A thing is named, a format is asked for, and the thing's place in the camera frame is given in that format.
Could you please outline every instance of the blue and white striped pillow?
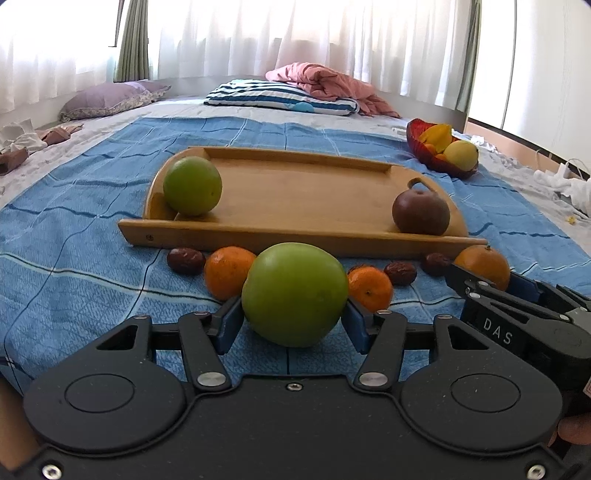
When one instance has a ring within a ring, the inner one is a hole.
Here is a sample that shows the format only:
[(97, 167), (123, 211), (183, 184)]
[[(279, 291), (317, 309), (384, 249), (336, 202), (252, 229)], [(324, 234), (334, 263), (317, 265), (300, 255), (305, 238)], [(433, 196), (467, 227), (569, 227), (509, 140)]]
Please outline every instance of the blue and white striped pillow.
[(318, 100), (298, 87), (266, 80), (232, 80), (223, 83), (207, 95), (204, 103), (206, 105), (261, 106), (341, 116), (359, 112), (359, 104), (355, 99), (340, 98), (334, 102)]

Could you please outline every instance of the sheer curtain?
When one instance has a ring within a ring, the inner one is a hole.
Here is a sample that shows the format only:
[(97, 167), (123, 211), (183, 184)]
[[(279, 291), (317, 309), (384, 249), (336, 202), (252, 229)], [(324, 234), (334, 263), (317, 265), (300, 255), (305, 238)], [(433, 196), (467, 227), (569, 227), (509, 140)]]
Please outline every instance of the sheer curtain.
[(263, 76), (321, 63), (454, 108), (470, 0), (150, 0), (153, 78)]
[(112, 80), (118, 0), (0, 6), (0, 113)]

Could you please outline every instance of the blue blanket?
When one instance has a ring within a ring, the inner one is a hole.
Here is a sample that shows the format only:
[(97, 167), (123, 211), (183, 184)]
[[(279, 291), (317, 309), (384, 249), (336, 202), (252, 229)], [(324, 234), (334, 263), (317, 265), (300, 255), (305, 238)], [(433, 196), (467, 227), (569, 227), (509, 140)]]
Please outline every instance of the blue blanket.
[[(0, 211), (0, 371), (17, 388), (26, 390), (31, 379), (130, 315), (173, 322), (217, 308), (201, 277), (171, 273), (167, 251), (128, 245), (116, 224), (141, 216), (162, 163), (193, 145), (314, 151), (413, 168), (451, 195), (471, 235), (487, 238), (515, 271), (591, 294), (589, 257), (482, 167), (464, 182), (427, 171), (405, 142), (389, 137), (241, 118), (144, 118), (53, 170)], [(383, 267), (388, 260), (372, 263)], [(394, 310), (423, 323), (438, 313), (459, 315), (462, 304), (443, 281), (421, 271), (392, 300)], [(340, 324), (310, 349), (273, 345), (245, 324), (222, 360), (237, 380), (245, 372), (351, 374), (363, 358)], [(426, 362), (425, 352), (407, 352), (402, 377)], [(178, 352), (159, 352), (158, 363), (183, 378)]]

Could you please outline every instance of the screw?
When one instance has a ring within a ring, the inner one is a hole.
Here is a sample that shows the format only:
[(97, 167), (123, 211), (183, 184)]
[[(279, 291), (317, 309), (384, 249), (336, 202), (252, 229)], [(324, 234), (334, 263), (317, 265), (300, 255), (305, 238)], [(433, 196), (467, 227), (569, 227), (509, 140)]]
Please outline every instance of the screw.
[(197, 382), (204, 387), (219, 387), (226, 382), (226, 376), (220, 372), (205, 372), (197, 377)]
[(381, 387), (388, 383), (388, 377), (380, 372), (367, 372), (359, 376), (359, 383), (366, 387)]
[(534, 465), (527, 472), (527, 480), (542, 480), (546, 476), (544, 465)]
[(61, 478), (61, 470), (55, 465), (46, 465), (41, 470), (41, 473), (48, 480), (59, 480)]
[(286, 389), (290, 392), (299, 392), (304, 388), (304, 385), (301, 383), (288, 383)]

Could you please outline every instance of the bamboo tray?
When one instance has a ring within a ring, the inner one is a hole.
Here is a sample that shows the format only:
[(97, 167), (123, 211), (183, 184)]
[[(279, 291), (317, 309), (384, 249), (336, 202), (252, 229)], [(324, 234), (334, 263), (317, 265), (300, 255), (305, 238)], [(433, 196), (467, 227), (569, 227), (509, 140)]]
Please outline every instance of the bamboo tray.
[[(172, 210), (163, 194), (167, 170), (188, 156), (211, 160), (222, 176), (219, 204), (198, 218)], [(416, 183), (450, 207), (443, 236), (400, 233), (392, 220), (399, 193)], [(257, 148), (191, 147), (167, 160), (154, 177), (142, 219), (118, 222), (125, 239), (143, 247), (228, 245), (260, 253), (282, 242), (316, 245), (337, 257), (418, 258), (439, 252), (455, 258), (470, 238), (462, 214), (445, 191), (417, 172), (387, 163)]]

